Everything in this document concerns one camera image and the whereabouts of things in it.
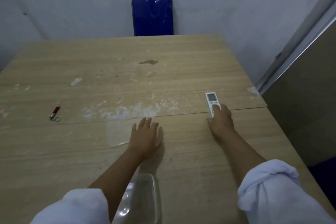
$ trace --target chair backrest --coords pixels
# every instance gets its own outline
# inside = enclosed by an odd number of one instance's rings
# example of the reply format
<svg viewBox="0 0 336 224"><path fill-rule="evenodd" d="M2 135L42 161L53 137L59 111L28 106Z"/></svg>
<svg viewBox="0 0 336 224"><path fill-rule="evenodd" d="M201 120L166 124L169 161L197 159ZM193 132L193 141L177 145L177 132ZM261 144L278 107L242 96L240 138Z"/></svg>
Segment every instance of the chair backrest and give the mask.
<svg viewBox="0 0 336 224"><path fill-rule="evenodd" d="M132 0L134 36L174 35L172 0Z"/></svg>

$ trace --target person's right arm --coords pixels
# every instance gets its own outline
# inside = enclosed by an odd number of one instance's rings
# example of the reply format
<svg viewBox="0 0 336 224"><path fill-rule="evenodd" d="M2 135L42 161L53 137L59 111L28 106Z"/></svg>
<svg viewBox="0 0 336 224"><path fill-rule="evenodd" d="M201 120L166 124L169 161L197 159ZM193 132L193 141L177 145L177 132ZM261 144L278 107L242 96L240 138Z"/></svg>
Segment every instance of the person's right arm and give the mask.
<svg viewBox="0 0 336 224"><path fill-rule="evenodd" d="M225 105L214 106L209 128L238 179L238 207L254 223L336 223L300 186L294 167L266 161L235 130Z"/></svg>

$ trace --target white remote control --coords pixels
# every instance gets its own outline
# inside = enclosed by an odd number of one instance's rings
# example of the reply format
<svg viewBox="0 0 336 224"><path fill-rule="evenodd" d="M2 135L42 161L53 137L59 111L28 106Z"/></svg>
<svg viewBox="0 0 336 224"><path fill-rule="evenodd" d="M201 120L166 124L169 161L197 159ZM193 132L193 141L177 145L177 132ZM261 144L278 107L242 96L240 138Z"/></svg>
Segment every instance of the white remote control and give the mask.
<svg viewBox="0 0 336 224"><path fill-rule="evenodd" d="M211 112L211 116L213 117L213 105L218 105L219 108L221 107L221 105L218 102L218 98L216 96L216 92L206 92L205 93L205 97L207 98L208 101L208 106Z"/></svg>

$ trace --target wooden tabletop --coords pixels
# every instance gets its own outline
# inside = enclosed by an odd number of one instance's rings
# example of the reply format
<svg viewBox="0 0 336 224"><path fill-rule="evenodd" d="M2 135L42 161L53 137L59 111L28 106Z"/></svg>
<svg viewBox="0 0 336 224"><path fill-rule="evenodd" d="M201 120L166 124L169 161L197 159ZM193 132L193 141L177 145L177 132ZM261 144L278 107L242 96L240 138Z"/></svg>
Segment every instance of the wooden tabletop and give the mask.
<svg viewBox="0 0 336 224"><path fill-rule="evenodd" d="M266 159L295 166L304 189L336 217L263 99L217 35L46 41L0 74L0 214L29 223L87 187L125 150L133 118L155 116L164 147L141 166L158 180L163 223L238 223L237 185L206 124L205 92L233 110ZM61 105L57 116L49 115Z"/></svg>

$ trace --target sleeve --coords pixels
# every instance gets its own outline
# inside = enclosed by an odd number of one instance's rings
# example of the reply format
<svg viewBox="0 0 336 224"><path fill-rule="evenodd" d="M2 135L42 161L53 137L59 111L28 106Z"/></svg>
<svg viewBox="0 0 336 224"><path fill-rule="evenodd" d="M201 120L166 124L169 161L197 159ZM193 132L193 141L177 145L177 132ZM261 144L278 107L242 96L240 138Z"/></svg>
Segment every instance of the sleeve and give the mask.
<svg viewBox="0 0 336 224"><path fill-rule="evenodd" d="M74 189L35 215L31 224L110 224L101 189Z"/></svg>
<svg viewBox="0 0 336 224"><path fill-rule="evenodd" d="M251 169L238 189L238 207L249 223L336 223L301 188L298 176L278 159Z"/></svg>

